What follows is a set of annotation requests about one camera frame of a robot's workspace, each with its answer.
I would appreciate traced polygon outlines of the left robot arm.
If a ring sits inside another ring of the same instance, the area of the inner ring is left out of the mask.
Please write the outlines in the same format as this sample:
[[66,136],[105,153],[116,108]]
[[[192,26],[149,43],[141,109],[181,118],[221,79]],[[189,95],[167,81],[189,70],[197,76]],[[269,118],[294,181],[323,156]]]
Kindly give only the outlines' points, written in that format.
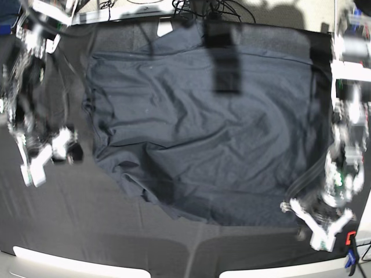
[[334,16],[332,33],[333,143],[289,188],[281,203],[311,231],[310,246],[331,252],[336,236],[355,219],[347,204],[365,183],[370,140],[370,2],[354,1]]

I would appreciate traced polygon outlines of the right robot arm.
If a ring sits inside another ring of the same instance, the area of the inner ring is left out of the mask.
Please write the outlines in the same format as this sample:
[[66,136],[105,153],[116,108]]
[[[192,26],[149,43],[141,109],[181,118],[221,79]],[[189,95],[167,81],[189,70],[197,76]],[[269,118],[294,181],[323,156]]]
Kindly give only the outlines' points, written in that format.
[[26,186],[46,181],[45,165],[79,163],[83,150],[73,125],[52,125],[37,110],[33,92],[43,84],[47,55],[53,53],[65,31],[56,19],[37,12],[28,1],[20,2],[16,21],[16,46],[2,64],[1,122],[14,138],[23,163]]

